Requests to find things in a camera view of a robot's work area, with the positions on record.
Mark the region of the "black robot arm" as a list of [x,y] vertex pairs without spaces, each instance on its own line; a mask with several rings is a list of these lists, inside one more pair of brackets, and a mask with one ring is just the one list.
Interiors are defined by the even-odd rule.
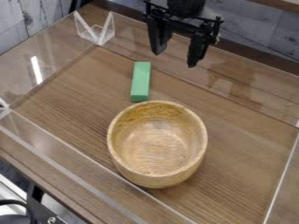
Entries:
[[144,0],[151,50],[159,55],[167,48],[174,33],[191,38],[187,65],[192,68],[203,60],[210,45],[220,41],[224,18],[206,6],[206,0]]

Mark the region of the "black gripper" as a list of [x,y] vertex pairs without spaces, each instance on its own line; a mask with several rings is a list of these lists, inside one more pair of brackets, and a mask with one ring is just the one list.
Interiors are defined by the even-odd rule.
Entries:
[[187,65],[192,68],[204,58],[210,37],[219,36],[224,18],[206,5],[206,0],[144,0],[144,21],[151,49],[159,55],[174,32],[191,36]]

